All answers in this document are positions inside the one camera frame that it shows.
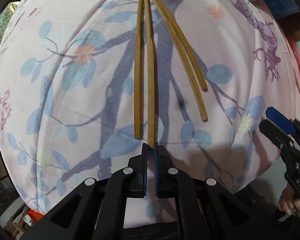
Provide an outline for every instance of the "green cloth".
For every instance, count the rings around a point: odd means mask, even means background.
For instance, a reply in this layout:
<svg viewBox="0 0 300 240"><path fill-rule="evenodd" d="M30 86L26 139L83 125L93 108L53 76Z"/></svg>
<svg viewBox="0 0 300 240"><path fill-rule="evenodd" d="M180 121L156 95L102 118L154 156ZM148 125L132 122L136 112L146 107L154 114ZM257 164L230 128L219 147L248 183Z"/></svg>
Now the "green cloth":
<svg viewBox="0 0 300 240"><path fill-rule="evenodd" d="M7 5L7 7L3 10L3 12L0 14L0 44L2 41L2 37L4 34L4 31L6 30L8 23L17 8L19 2L12 2Z"/></svg>

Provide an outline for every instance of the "human hand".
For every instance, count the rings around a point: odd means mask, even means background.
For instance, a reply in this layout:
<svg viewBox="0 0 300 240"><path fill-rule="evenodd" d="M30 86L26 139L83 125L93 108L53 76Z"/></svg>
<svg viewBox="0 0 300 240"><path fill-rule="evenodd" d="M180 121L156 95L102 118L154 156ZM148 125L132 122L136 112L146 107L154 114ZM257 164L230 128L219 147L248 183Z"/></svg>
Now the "human hand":
<svg viewBox="0 0 300 240"><path fill-rule="evenodd" d="M294 190L287 184L287 187L282 191L278 202L278 209L285 212L287 215L291 215L292 209L296 208L298 211L295 213L300 217L300 199L294 197Z"/></svg>

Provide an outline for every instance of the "purple deer print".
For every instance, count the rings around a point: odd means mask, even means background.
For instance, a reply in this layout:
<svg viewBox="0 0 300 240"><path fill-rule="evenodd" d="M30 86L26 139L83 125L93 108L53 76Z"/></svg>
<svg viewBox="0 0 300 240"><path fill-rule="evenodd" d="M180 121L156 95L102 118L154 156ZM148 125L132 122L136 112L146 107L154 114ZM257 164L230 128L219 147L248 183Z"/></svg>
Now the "purple deer print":
<svg viewBox="0 0 300 240"><path fill-rule="evenodd" d="M263 52L265 55L265 70L266 70L266 79L268 77L269 71L272 73L271 82L273 82L274 79L279 80L279 72L276 68L278 63L281 62L281 59L275 55L277 49L278 49L278 41L277 38L274 36L274 33L272 29L270 28L270 25L273 25L273 23L263 23L254 18L249 11L249 8L246 4L243 4L240 0L236 0L236 3L234 4L236 9L248 20L248 22L258 31L261 33L262 39L267 43L268 49L265 51L264 48L258 48L256 51L253 52L255 55L255 59L259 58L259 52Z"/></svg>

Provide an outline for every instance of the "bamboo chopstick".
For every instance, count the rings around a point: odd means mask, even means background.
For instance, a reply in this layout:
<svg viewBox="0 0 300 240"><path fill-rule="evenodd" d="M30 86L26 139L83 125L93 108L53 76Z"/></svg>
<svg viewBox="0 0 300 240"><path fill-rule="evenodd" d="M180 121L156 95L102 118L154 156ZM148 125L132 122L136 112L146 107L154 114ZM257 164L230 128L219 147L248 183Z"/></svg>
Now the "bamboo chopstick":
<svg viewBox="0 0 300 240"><path fill-rule="evenodd" d="M165 6L165 4L161 2L161 0L153 0L153 2L156 5L159 12L160 12L160 10L163 10L165 12L165 16L172 22L172 25L178 35L178 38L181 40L181 44L184 47L186 54L188 55L188 57L190 59L191 65L197 76L200 88L203 91L207 91L208 90L207 83L204 79L204 76L203 76L200 66L198 64L198 61L196 60L193 50L192 50L188 40L186 39L185 35L183 34L182 30L180 29L178 23L176 22L175 18L173 17L173 15L169 11L169 9Z"/></svg>
<svg viewBox="0 0 300 240"><path fill-rule="evenodd" d="M208 115L201 97L201 93L198 87L198 84L196 82L195 76L192 72L191 69L191 65L189 63L189 60L187 58L187 55L185 53L184 47L182 46L181 40L179 39L179 36L176 33L176 30L174 29L173 23L171 22L171 20L168 18L165 10L163 10L162 6L161 6L161 2L159 2L159 0L152 0L154 2L154 4L156 5L158 11L161 14L161 17L168 29L168 32L176 46L177 52L180 56L180 59L182 61L182 64L185 68L186 74L188 76L193 94L194 94L194 98L197 102L197 106L199 108L199 113L200 113L200 117L202 119L202 121L207 121L208 120Z"/></svg>
<svg viewBox="0 0 300 240"><path fill-rule="evenodd" d="M138 2L137 26L134 51L134 137L140 139L140 52L141 52L141 13L143 0Z"/></svg>
<svg viewBox="0 0 300 240"><path fill-rule="evenodd" d="M147 37L147 58L148 58L148 145L154 146L154 50L151 31L151 7L150 0L145 2L146 15L146 37Z"/></svg>

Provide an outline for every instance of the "pink flower print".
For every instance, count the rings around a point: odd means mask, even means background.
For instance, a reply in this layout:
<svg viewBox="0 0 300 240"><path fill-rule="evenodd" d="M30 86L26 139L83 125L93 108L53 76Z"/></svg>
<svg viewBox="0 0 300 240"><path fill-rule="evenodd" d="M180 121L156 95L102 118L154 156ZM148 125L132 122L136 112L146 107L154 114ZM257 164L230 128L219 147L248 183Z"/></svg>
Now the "pink flower print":
<svg viewBox="0 0 300 240"><path fill-rule="evenodd" d="M223 19L224 18L224 12L221 7L217 7L216 5L212 5L207 7L208 14L213 15L213 17L216 19Z"/></svg>
<svg viewBox="0 0 300 240"><path fill-rule="evenodd" d="M95 52L96 47L91 46L90 44L85 44L83 47L78 47L74 52L76 55L72 61L76 61L81 66L87 65L91 59L93 59L92 53Z"/></svg>

